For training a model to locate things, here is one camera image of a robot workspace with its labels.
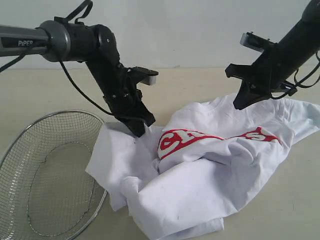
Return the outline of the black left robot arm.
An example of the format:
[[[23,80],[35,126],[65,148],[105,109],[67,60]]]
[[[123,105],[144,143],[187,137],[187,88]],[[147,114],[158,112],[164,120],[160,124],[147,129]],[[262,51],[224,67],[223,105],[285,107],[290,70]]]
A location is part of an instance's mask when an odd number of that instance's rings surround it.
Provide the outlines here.
[[[153,85],[157,71],[125,67],[120,60],[114,33],[97,24],[69,23],[55,17],[37,28],[1,25],[0,55],[15,56],[0,68],[4,71],[27,55],[41,55],[49,62],[85,63],[108,105],[107,114],[125,124],[137,137],[155,122],[142,101],[138,83]]]

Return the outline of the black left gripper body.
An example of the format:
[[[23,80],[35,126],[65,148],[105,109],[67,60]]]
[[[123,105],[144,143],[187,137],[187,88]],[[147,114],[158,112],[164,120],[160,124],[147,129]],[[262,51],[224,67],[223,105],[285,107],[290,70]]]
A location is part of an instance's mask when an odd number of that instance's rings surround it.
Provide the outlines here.
[[[152,125],[155,117],[143,103],[143,94],[138,84],[129,77],[129,68],[121,63],[111,68],[103,90],[106,102],[114,116],[121,119],[139,117],[145,120],[146,125]]]

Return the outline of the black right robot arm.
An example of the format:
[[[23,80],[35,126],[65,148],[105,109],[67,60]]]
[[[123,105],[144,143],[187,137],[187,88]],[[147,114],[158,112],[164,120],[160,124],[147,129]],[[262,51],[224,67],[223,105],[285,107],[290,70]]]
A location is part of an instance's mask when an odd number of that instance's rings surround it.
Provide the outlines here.
[[[293,83],[287,79],[296,75],[299,68],[320,51],[320,2],[308,3],[301,19],[279,41],[259,37],[252,32],[242,35],[240,44],[260,52],[251,65],[230,64],[225,69],[228,78],[241,80],[239,91],[233,101],[237,110],[243,110],[260,101],[275,99],[273,93],[280,93],[278,99],[292,96],[298,88],[307,89],[304,82],[319,68],[315,68],[301,80]]]

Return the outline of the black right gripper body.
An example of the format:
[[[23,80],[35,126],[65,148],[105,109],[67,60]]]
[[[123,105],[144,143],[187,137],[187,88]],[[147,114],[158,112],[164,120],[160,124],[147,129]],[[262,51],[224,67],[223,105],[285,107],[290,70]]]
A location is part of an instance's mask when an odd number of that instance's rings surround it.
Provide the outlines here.
[[[245,80],[270,98],[272,93],[292,96],[297,92],[297,87],[287,79],[298,69],[297,53],[295,44],[276,44],[265,50],[251,65],[231,63],[225,73],[228,78]]]

